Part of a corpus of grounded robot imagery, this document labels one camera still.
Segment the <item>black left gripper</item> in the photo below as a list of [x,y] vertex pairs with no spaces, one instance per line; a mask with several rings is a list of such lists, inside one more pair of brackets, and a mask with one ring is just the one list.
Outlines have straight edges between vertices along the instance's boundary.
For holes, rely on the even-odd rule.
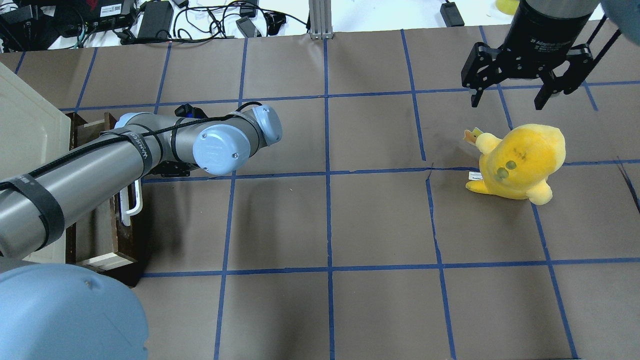
[[198,166],[191,162],[162,161],[149,171],[149,175],[158,175],[163,178],[185,178],[190,177],[191,172],[197,169]]

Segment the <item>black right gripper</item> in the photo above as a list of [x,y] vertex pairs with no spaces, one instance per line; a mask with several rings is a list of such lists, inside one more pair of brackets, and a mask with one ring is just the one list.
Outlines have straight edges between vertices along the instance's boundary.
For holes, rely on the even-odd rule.
[[461,69],[461,84],[470,89],[477,108],[485,89],[506,79],[540,79],[534,99],[540,111],[559,92],[571,94],[596,66],[590,44],[576,44],[596,0],[521,0],[500,47],[473,45]]

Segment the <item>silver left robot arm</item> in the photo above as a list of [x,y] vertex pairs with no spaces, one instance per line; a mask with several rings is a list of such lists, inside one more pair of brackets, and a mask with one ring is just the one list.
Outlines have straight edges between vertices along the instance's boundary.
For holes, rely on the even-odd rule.
[[162,163],[222,176],[282,137],[278,113],[256,101],[217,117],[128,112],[98,139],[2,180],[1,358],[146,360],[146,312],[127,285],[26,257]]

